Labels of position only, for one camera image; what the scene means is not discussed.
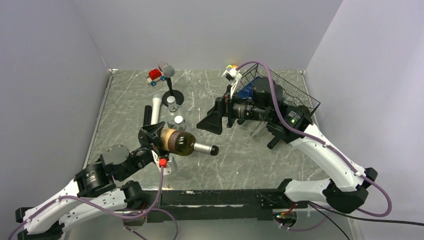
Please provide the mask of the clear round bottle front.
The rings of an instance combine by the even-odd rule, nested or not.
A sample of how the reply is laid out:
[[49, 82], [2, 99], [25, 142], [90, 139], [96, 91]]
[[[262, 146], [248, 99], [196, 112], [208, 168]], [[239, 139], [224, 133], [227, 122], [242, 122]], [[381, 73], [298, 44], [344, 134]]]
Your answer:
[[184, 117], [181, 115], [175, 116], [173, 122], [174, 122], [173, 129], [175, 130], [186, 131], [188, 128]]

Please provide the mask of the clear round bottle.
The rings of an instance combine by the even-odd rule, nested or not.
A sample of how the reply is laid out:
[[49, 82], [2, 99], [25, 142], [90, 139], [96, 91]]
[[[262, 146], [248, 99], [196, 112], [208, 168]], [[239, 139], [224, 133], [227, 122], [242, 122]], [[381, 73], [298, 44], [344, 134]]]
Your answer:
[[173, 129], [175, 130], [186, 131], [188, 128], [184, 117], [181, 115], [175, 116], [173, 122], [174, 122]]
[[168, 103], [168, 106], [165, 110], [165, 121], [169, 128], [173, 128], [176, 124], [175, 117], [181, 116], [182, 119], [185, 120], [185, 113], [183, 108], [179, 104], [177, 104], [176, 98], [174, 96], [169, 96], [166, 99], [166, 102]]

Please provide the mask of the dark wine bottle silver neck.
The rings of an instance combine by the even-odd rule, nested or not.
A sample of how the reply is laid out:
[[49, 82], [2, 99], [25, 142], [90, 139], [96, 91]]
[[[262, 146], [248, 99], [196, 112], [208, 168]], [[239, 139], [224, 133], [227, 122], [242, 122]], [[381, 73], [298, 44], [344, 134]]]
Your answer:
[[198, 142], [193, 134], [171, 128], [163, 128], [159, 135], [160, 149], [179, 156], [189, 156], [193, 152], [217, 156], [220, 149], [216, 145]]

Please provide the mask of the clear glass bottle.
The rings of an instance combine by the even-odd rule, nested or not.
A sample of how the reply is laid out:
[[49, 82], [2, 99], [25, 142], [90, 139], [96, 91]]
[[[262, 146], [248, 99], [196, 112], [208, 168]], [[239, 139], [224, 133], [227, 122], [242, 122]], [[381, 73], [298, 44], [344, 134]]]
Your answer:
[[260, 133], [260, 131], [266, 127], [266, 123], [261, 121], [251, 132], [250, 132], [250, 137], [252, 137], [253, 139], [256, 138], [258, 136], [258, 134]]

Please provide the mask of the blue square glass bottle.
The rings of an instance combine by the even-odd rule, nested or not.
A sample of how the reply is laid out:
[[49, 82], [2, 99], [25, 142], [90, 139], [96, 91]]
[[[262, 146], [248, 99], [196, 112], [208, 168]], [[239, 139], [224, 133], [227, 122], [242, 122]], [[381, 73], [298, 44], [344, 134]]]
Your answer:
[[253, 83], [257, 80], [260, 79], [261, 77], [258, 76], [256, 78], [254, 78], [252, 81], [250, 81], [247, 85], [245, 85], [244, 87], [241, 88], [241, 90], [239, 90], [236, 94], [237, 97], [241, 98], [241, 99], [249, 99], [253, 97]]

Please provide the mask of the dark green wine bottle front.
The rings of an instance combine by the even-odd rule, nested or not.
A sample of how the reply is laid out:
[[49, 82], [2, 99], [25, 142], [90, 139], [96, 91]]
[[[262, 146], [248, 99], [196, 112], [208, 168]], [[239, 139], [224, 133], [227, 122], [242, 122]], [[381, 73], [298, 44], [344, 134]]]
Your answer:
[[[280, 112], [284, 121], [295, 130], [304, 132], [307, 126], [313, 123], [310, 110], [304, 105], [294, 106], [282, 104], [280, 106]], [[280, 141], [289, 144], [298, 138], [303, 138], [303, 136], [290, 131], [281, 123], [275, 109], [272, 113], [274, 116], [266, 125], [267, 131], [273, 135], [273, 139], [267, 144], [270, 150]]]

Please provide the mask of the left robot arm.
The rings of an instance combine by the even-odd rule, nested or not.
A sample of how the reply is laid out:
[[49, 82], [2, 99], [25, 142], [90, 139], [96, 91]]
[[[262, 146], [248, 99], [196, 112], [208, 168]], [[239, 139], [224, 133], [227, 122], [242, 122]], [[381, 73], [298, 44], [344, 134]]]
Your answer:
[[159, 168], [159, 176], [164, 177], [168, 172], [169, 152], [161, 149], [165, 143], [161, 139], [163, 131], [163, 121], [143, 126], [138, 134], [140, 146], [135, 150], [113, 145], [45, 202], [18, 208], [15, 218], [19, 226], [8, 239], [17, 236], [19, 240], [59, 240], [72, 225], [102, 213], [133, 219], [118, 213], [124, 209], [137, 211], [146, 207], [137, 217], [145, 216], [157, 204], [161, 191], [151, 201], [138, 182], [130, 180], [121, 187], [116, 182], [128, 179], [152, 163]]

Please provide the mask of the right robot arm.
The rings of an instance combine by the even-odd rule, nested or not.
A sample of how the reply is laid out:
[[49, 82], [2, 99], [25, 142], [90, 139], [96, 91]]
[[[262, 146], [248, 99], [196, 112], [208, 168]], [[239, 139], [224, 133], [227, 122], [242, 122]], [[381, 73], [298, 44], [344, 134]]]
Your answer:
[[328, 176], [316, 181], [285, 179], [276, 193], [279, 206], [288, 208], [294, 202], [310, 201], [344, 214], [359, 210], [369, 195], [368, 187], [377, 178], [376, 170], [359, 166], [340, 153], [313, 123], [309, 109], [286, 103], [282, 87], [268, 77], [256, 78], [251, 90], [250, 97], [240, 97], [230, 85], [196, 127], [219, 135], [223, 118], [227, 118], [228, 127], [239, 120], [266, 122], [276, 141], [305, 153]]

